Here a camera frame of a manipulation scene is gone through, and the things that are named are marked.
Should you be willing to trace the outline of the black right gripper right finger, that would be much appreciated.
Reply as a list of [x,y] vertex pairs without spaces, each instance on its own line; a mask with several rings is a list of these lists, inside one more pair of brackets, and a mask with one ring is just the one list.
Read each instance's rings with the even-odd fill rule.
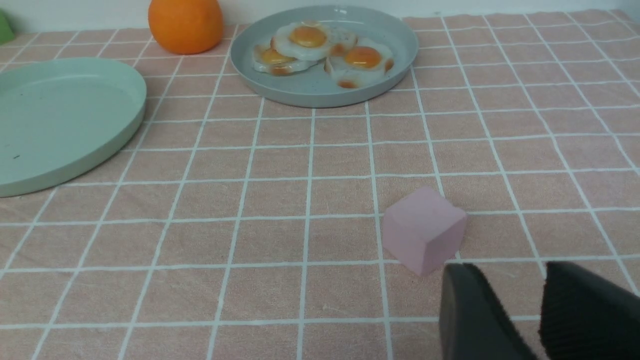
[[578,264],[546,264],[539,335],[551,360],[637,360],[640,299]]

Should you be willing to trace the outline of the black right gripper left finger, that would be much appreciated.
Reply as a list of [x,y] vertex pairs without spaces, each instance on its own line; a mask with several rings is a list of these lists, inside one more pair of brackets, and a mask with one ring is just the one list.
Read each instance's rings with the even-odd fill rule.
[[439,339],[444,360],[537,360],[496,296],[471,263],[442,274]]

